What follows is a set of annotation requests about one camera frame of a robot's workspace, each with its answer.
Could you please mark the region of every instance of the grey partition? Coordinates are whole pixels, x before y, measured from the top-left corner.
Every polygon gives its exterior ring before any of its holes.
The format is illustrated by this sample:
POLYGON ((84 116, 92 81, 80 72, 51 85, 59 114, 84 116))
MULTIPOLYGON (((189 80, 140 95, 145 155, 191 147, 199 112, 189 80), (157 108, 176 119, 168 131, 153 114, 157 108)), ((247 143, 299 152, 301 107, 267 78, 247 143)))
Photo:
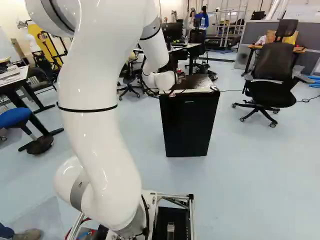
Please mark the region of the grey partition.
MULTIPOLYGON (((242 33, 239 51, 237 59, 235 61, 235 68, 245 69, 244 62, 247 62, 250 49, 248 45, 256 42, 259 37, 266 35, 268 30, 276 31, 278 28, 278 21, 266 21, 266 20, 250 20, 245 24, 244 31, 242 33)), ((319 43, 319 34, 320 34, 320 23, 317 22, 299 22, 297 26, 297 31, 299 31, 298 37, 296 39, 296 44, 304 46, 307 48, 305 53, 299 54, 297 65, 304 66, 303 74, 310 74, 318 59, 320 58, 320 43, 319 43)))

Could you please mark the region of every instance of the chair wheel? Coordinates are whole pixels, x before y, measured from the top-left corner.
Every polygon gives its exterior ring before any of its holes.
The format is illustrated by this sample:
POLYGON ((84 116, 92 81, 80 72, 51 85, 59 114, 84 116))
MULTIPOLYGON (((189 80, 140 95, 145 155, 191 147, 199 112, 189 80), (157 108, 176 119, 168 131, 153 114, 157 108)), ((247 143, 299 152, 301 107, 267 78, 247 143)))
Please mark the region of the chair wheel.
POLYGON ((269 127, 270 128, 275 128, 277 126, 277 124, 275 122, 270 123, 269 127))

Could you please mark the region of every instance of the person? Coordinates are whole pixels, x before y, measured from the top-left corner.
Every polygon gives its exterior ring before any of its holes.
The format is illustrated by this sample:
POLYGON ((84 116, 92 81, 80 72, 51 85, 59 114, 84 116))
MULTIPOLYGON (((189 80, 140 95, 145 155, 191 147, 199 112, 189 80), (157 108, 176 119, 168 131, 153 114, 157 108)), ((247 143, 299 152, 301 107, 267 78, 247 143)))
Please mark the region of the person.
POLYGON ((39 229, 29 229, 22 233, 15 233, 9 227, 0 223, 0 238, 12 240, 39 240, 42 236, 42 231, 39 229))
POLYGON ((201 19, 201 24, 200 24, 199 29, 204 30, 204 35, 206 36, 206 34, 207 34, 206 29, 207 29, 207 27, 209 27, 209 17, 207 14, 207 6, 203 6, 201 10, 202 10, 202 12, 196 14, 195 18, 201 19))
POLYGON ((196 10, 192 7, 189 16, 189 29, 195 29, 195 15, 196 10))
POLYGON ((185 36, 189 39, 190 37, 190 31, 192 29, 195 29, 195 15, 196 15, 196 10, 194 7, 192 7, 190 12, 190 15, 187 18, 187 23, 186 23, 186 34, 185 36))

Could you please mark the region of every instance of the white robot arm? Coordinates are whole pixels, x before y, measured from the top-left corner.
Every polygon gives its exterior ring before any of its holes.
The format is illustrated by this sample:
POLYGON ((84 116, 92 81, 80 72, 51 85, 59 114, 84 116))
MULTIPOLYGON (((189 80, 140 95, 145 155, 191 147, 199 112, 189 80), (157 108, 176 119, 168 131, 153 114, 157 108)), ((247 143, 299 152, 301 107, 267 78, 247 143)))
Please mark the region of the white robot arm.
POLYGON ((59 196, 129 238, 146 227, 142 184, 119 131, 117 79, 139 42, 143 71, 161 90, 175 73, 152 73, 169 55, 153 0, 25 0, 32 20, 56 36, 74 35, 58 77, 58 102, 75 157, 57 171, 59 196))

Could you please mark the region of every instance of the black band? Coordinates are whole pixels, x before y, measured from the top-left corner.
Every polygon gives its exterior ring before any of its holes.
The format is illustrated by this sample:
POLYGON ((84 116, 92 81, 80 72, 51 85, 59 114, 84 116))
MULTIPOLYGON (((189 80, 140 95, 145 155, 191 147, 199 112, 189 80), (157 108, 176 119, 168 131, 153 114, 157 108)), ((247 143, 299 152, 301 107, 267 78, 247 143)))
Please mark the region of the black band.
POLYGON ((148 39, 151 39, 153 38, 155 35, 158 34, 158 32, 160 31, 161 29, 161 26, 159 27, 158 31, 155 32, 155 34, 151 35, 151 36, 148 36, 148 37, 145 37, 145 38, 140 38, 140 40, 144 41, 144 40, 148 40, 148 39))
POLYGON ((72 113, 98 113, 98 112, 109 111, 109 110, 115 109, 116 107, 118 107, 118 104, 108 108, 101 108, 101 109, 69 109, 69 108, 64 108, 58 105, 58 108, 60 110, 66 111, 66 112, 72 112, 72 113))
POLYGON ((54 11, 54 13, 56 14, 56 16, 59 18, 59 20, 63 23, 63 25, 71 32, 75 32, 74 29, 72 29, 71 27, 68 26, 68 24, 65 23, 65 21, 63 21, 63 19, 60 17, 60 15, 58 14, 58 11, 56 10, 55 8, 55 5, 53 4, 52 0, 49 0, 50 4, 51 4, 51 7, 54 11))

